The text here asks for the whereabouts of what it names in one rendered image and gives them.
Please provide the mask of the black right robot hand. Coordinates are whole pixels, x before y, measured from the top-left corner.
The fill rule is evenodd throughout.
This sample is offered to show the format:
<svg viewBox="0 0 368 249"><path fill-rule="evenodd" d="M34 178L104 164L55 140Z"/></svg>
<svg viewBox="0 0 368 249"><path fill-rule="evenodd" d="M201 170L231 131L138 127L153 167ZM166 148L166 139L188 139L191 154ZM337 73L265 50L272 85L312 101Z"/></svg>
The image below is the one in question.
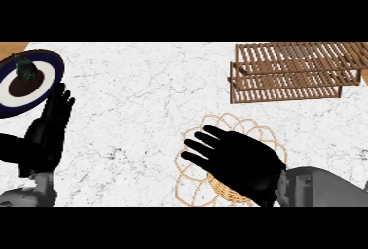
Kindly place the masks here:
<svg viewBox="0 0 368 249"><path fill-rule="evenodd" d="M197 131L198 141L184 144L198 153L182 152L182 157L212 173L215 178L260 207L272 207L287 165L277 152L250 136L223 131L213 125Z"/></svg>

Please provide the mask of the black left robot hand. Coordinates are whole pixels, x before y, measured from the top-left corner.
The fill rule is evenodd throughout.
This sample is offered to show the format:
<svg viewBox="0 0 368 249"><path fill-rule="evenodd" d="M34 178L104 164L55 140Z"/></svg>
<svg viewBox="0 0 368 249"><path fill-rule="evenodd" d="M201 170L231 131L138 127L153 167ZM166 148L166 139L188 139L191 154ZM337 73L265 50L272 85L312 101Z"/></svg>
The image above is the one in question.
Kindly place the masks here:
<svg viewBox="0 0 368 249"><path fill-rule="evenodd" d="M52 173L59 165L74 103L67 85L59 83L48 97L42 116L28 127L25 137L0 133L0 161L20 166L21 178L37 173Z"/></svg>

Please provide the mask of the tan woven flower placemat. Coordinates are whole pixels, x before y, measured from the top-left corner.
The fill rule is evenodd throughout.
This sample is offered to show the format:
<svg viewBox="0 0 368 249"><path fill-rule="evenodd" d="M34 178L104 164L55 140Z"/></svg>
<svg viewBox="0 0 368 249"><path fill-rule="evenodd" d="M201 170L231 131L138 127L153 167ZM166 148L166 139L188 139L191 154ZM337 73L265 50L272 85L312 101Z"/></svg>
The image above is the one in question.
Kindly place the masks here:
<svg viewBox="0 0 368 249"><path fill-rule="evenodd" d="M225 131L237 131L259 140L280 156L284 163L289 163L289 150L280 143L271 127L260 125L253 119L240 118L232 113L223 115L207 114L197 127L184 133L184 139L194 138L194 133L201 131L207 125L213 125ZM182 152L195 151L184 145L175 163L179 171L176 180L176 199L187 207L209 206L244 206L256 207L256 203L235 192L215 176L182 158Z"/></svg>

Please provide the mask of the dark green bell pepper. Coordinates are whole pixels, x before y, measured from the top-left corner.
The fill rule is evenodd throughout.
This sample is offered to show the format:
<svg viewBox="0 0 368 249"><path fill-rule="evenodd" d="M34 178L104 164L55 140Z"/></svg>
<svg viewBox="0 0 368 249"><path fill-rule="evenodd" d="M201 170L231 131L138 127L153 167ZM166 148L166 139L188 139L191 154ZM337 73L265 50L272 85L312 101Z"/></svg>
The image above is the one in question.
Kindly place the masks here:
<svg viewBox="0 0 368 249"><path fill-rule="evenodd" d="M24 81L36 78L37 68L33 62L20 54L15 55L17 74Z"/></svg>

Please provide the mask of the wooden tiered shelf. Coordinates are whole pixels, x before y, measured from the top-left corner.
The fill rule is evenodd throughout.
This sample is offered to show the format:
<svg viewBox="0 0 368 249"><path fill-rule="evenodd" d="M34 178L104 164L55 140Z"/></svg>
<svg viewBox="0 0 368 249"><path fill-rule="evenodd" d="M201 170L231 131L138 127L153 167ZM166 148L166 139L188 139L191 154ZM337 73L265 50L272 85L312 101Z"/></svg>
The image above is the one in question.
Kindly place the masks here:
<svg viewBox="0 0 368 249"><path fill-rule="evenodd" d="M368 70L368 42L237 44L231 103L340 98Z"/></svg>

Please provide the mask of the blue and white plate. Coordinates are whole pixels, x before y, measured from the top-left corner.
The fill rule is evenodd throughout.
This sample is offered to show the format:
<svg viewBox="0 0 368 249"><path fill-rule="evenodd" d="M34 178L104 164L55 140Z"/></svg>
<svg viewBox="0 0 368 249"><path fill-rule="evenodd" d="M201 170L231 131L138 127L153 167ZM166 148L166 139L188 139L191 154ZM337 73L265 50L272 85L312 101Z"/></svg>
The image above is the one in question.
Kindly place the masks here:
<svg viewBox="0 0 368 249"><path fill-rule="evenodd" d="M36 65L37 74L31 81L18 77L17 54ZM0 61L0 119L18 116L43 102L62 81L64 73L62 57L49 50L36 49L14 53Z"/></svg>

